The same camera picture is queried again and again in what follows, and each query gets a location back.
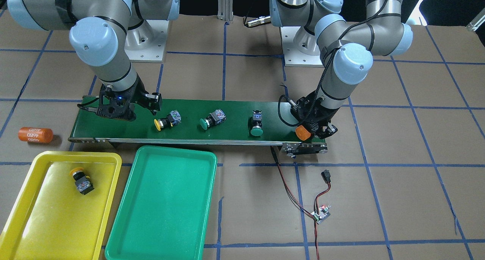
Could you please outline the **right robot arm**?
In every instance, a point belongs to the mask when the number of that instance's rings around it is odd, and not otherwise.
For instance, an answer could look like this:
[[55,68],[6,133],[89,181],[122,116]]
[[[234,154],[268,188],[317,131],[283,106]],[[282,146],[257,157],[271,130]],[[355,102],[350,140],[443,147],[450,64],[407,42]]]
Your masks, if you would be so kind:
[[175,20],[180,0],[7,0],[12,18],[36,30],[69,30],[77,56],[102,82],[97,106],[78,108],[108,119],[134,121],[135,105],[152,115],[161,110],[162,97],[149,93],[132,65],[125,44],[128,33],[147,20]]

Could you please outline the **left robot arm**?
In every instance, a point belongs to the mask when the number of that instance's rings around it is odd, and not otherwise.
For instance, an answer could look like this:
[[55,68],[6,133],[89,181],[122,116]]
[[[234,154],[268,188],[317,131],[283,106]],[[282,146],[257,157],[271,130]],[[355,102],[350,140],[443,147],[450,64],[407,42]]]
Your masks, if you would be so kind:
[[331,120],[368,75],[374,56],[405,53],[413,32],[401,22],[403,0],[366,0],[366,19],[349,24],[343,0],[269,0],[272,25],[298,26],[314,35],[324,71],[314,91],[291,101],[296,135],[302,141],[336,132]]

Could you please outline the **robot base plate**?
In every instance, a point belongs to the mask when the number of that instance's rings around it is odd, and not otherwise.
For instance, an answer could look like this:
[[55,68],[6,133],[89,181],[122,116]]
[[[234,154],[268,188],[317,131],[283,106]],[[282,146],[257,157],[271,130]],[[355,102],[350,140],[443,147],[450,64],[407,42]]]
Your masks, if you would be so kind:
[[130,27],[125,52],[133,63],[162,63],[170,21],[144,20]]
[[286,66],[323,67],[314,35],[303,27],[281,27],[280,34]]

